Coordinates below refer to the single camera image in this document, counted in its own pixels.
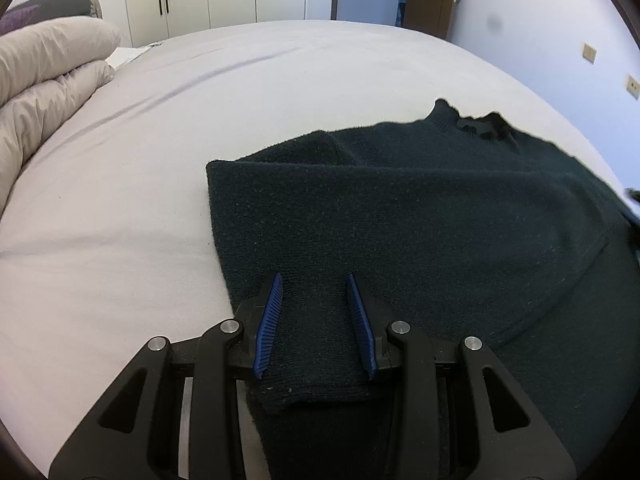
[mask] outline wall socket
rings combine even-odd
[[[629,81],[626,83],[626,90],[636,99],[640,98],[640,83],[629,76]]]
[[[596,49],[585,43],[582,49],[582,57],[589,63],[594,64],[596,62]]]

